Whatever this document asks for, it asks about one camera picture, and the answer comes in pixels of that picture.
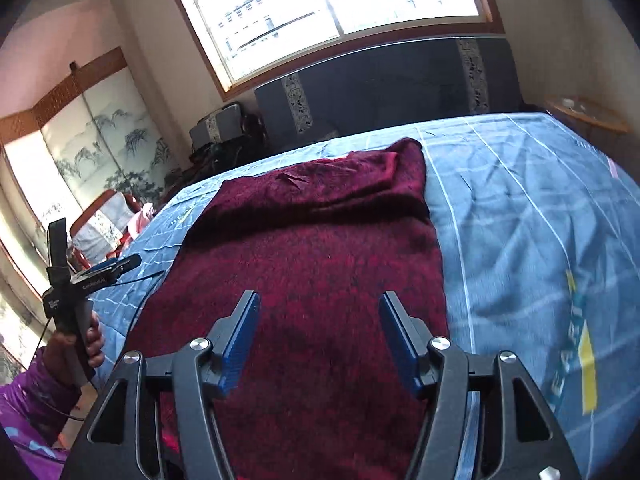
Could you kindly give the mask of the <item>person's left hand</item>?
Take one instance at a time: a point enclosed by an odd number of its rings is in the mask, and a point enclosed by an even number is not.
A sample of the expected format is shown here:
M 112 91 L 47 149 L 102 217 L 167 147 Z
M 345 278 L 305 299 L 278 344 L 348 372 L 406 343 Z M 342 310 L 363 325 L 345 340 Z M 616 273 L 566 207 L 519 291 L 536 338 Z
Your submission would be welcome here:
M 93 370 L 103 364 L 104 342 L 100 318 L 92 311 L 84 336 L 54 332 L 42 355 L 44 366 L 61 385 L 81 387 L 92 378 Z

